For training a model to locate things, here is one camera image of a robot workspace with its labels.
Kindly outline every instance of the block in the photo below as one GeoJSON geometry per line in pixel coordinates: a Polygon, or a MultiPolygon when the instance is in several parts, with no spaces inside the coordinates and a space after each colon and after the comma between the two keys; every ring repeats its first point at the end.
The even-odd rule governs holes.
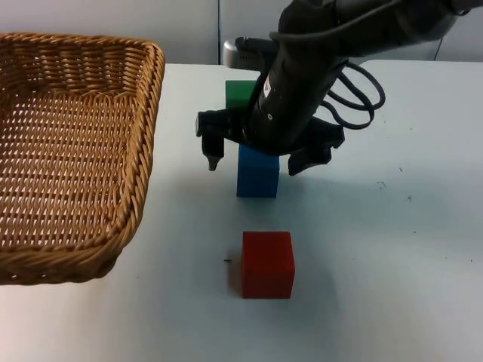
{"type": "Polygon", "coordinates": [[[280,159],[278,156],[240,145],[236,195],[239,198],[276,198],[280,159]]]}
{"type": "MultiPolygon", "coordinates": [[[[255,81],[226,81],[226,108],[246,106],[255,84],[255,81]]],[[[278,156],[239,146],[236,195],[240,198],[276,198],[279,172],[278,156]]]]}
{"type": "Polygon", "coordinates": [[[255,84],[255,81],[226,81],[225,107],[227,109],[245,107],[250,100],[255,84]]]}
{"type": "Polygon", "coordinates": [[[246,299],[289,299],[295,262],[289,232],[244,232],[241,288],[246,299]]]}

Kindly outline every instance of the table surface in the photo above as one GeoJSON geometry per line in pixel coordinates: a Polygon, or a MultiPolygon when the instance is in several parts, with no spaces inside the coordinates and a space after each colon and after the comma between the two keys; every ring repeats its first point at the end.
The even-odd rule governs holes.
{"type": "Polygon", "coordinates": [[[0,287],[2,360],[481,361],[483,64],[365,68],[388,98],[374,124],[328,166],[284,159],[267,201],[236,198],[237,145],[210,173],[194,134],[256,74],[168,65],[136,236],[102,280],[0,287]],[[240,298],[244,230],[291,232],[290,300],[240,298]]]}

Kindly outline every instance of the wire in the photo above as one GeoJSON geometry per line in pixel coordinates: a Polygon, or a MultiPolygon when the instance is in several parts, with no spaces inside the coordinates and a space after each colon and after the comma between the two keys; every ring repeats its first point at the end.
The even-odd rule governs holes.
{"type": "Polygon", "coordinates": [[[311,32],[308,34],[287,34],[287,33],[280,33],[280,32],[271,32],[270,38],[275,41],[282,41],[282,42],[292,42],[292,43],[301,43],[303,41],[321,41],[325,38],[332,36],[338,32],[342,32],[345,29],[350,28],[351,26],[360,23],[361,21],[368,19],[380,12],[386,11],[390,8],[394,8],[401,4],[401,0],[392,0],[384,5],[379,6],[367,13],[361,15],[360,17],[356,17],[353,20],[348,21],[342,25],[339,25],[336,28],[325,30],[324,32],[311,32]]]}
{"type": "Polygon", "coordinates": [[[355,109],[357,111],[365,111],[369,113],[369,121],[363,124],[353,124],[348,121],[346,121],[344,118],[342,118],[337,110],[335,109],[334,105],[330,104],[328,101],[323,100],[321,103],[321,106],[326,108],[331,114],[332,117],[334,117],[334,120],[340,124],[342,127],[350,129],[350,130],[363,130],[367,127],[369,127],[372,124],[372,121],[374,120],[375,117],[375,111],[384,106],[384,103],[386,102],[386,93],[384,92],[383,87],[380,85],[380,83],[377,81],[377,79],[369,73],[367,70],[364,68],[348,62],[347,63],[347,68],[353,69],[356,72],[361,73],[364,77],[366,77],[370,83],[376,88],[377,93],[379,94],[379,101],[375,104],[373,104],[368,96],[366,96],[359,88],[357,88],[350,80],[347,78],[347,75],[341,73],[339,75],[339,80],[346,86],[346,88],[354,94],[362,104],[357,104],[354,102],[351,102],[350,100],[347,100],[346,98],[342,98],[340,95],[336,94],[332,90],[328,92],[328,96],[332,98],[333,100],[337,101],[338,103],[342,104],[343,106],[346,106],[351,109],[355,109]]]}

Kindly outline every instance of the white wall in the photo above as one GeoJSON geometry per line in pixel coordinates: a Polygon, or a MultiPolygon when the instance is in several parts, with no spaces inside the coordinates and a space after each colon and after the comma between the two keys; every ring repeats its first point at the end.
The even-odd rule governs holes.
{"type": "MultiPolygon", "coordinates": [[[[227,39],[239,36],[268,38],[278,29],[281,12],[291,0],[220,0],[221,45],[227,39]]],[[[395,51],[387,51],[372,57],[355,60],[357,63],[369,59],[434,60],[438,41],[414,45],[395,51]]]]}
{"type": "Polygon", "coordinates": [[[217,63],[217,0],[0,0],[0,32],[148,38],[170,63],[217,63]]]}
{"type": "Polygon", "coordinates": [[[437,60],[483,62],[483,9],[461,17],[445,36],[437,60]]]}

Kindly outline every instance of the woven basket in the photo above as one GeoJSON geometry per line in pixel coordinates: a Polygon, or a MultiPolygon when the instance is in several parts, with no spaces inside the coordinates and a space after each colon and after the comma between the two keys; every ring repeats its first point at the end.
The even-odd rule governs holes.
{"type": "Polygon", "coordinates": [[[0,34],[0,284],[114,266],[143,214],[164,70],[147,41],[0,34]]]}

